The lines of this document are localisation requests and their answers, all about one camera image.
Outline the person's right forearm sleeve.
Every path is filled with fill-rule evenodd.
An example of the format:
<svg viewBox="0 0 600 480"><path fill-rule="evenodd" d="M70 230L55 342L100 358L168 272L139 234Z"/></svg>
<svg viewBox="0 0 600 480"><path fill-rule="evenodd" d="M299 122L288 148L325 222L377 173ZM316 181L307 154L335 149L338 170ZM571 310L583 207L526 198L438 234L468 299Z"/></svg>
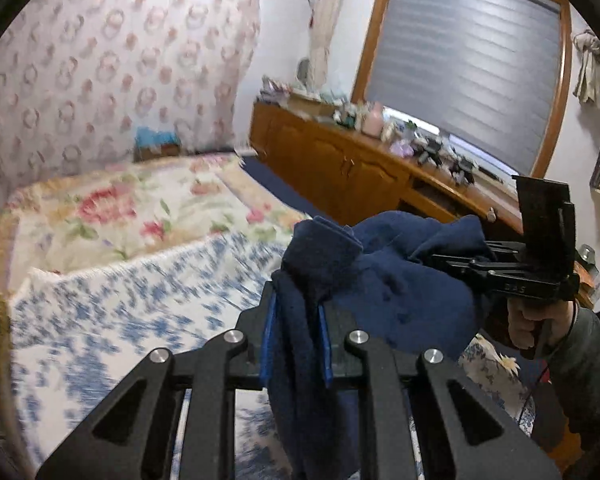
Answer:
<svg viewBox="0 0 600 480"><path fill-rule="evenodd" d="M600 319L581 309L548 360L550 379L570 430L585 451L600 444Z"/></svg>

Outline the person's right hand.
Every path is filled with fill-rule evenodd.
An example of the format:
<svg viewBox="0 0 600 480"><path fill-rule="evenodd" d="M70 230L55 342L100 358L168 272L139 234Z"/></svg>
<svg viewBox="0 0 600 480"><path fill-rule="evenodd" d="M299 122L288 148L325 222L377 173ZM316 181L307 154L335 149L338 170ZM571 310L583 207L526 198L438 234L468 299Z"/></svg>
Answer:
<svg viewBox="0 0 600 480"><path fill-rule="evenodd" d="M572 301L558 300L554 304L542 304L524 298L509 298L508 333L509 338L520 350L536 346L533 332L538 324L548 329L545 347L554 347L567 336L572 321L577 317L577 309Z"/></svg>

